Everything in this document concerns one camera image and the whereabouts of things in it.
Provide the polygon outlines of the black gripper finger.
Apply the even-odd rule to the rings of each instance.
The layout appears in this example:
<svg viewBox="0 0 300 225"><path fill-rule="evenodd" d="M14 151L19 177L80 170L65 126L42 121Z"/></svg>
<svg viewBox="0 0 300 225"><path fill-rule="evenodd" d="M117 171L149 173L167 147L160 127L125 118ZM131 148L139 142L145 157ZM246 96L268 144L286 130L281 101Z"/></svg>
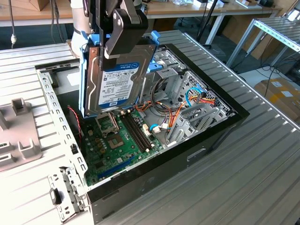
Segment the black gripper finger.
<svg viewBox="0 0 300 225"><path fill-rule="evenodd" d="M99 33L100 41L100 53L99 53L99 67L101 70L108 70L110 68L110 60L105 57L105 44L106 44L106 33Z"/></svg>

